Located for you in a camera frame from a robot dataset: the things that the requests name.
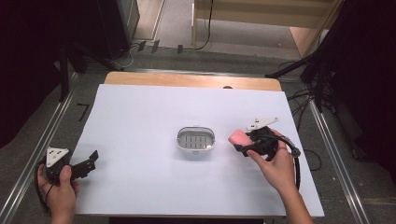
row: white tabletop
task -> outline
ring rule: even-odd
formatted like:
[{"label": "white tabletop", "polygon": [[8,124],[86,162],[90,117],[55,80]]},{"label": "white tabletop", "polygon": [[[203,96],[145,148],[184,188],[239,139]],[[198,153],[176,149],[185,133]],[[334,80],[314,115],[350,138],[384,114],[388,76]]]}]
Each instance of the white tabletop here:
[{"label": "white tabletop", "polygon": [[[72,164],[98,150],[96,170],[80,179],[77,214],[106,216],[285,216],[259,167],[227,141],[255,118],[302,151],[282,91],[101,85]],[[214,149],[199,155],[177,147],[183,127],[213,130]],[[301,188],[312,217],[323,209],[304,152]]]}]

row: table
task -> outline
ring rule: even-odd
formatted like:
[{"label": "table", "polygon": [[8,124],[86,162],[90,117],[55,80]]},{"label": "table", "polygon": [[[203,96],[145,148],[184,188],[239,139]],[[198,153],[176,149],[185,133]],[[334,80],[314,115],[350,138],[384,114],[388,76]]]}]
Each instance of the table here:
[{"label": "table", "polygon": [[[212,20],[289,26],[302,57],[335,20],[342,0],[215,0]],[[195,0],[192,13],[192,45],[196,20],[209,19],[211,0]]]},{"label": "table", "polygon": [[[277,80],[113,72],[105,84],[99,88],[71,161],[84,160],[94,149],[99,152],[96,170],[80,181],[84,192],[78,197],[77,214],[285,216],[277,192],[254,161],[227,142],[235,128],[249,125],[255,111],[260,111],[266,118],[277,115],[279,122],[271,127],[301,148]],[[243,90],[215,88],[224,86]],[[260,99],[259,104],[243,103],[255,98]],[[196,124],[212,128],[216,136],[215,148],[199,155],[181,151],[176,145],[178,130]],[[324,216],[303,151],[300,163],[301,193],[308,210],[314,217]]]}]

